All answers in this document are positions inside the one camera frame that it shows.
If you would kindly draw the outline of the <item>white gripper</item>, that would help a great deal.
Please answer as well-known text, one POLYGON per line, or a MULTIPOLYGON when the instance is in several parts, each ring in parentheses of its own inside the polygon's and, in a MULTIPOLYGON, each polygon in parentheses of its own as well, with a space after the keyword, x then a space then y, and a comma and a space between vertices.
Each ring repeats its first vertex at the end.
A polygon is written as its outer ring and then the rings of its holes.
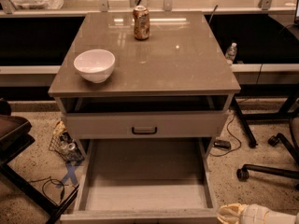
POLYGON ((223 205, 217 212, 221 224, 265 224, 269 209, 258 204, 231 203, 223 205))

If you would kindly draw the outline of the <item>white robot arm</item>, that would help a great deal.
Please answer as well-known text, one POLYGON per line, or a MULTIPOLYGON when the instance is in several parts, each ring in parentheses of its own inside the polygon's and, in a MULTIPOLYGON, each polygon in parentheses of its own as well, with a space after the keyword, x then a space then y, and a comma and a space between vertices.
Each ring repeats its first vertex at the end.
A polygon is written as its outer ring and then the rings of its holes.
POLYGON ((218 210, 217 219, 221 224, 299 224, 299 213, 289 215, 258 204, 231 203, 218 210))

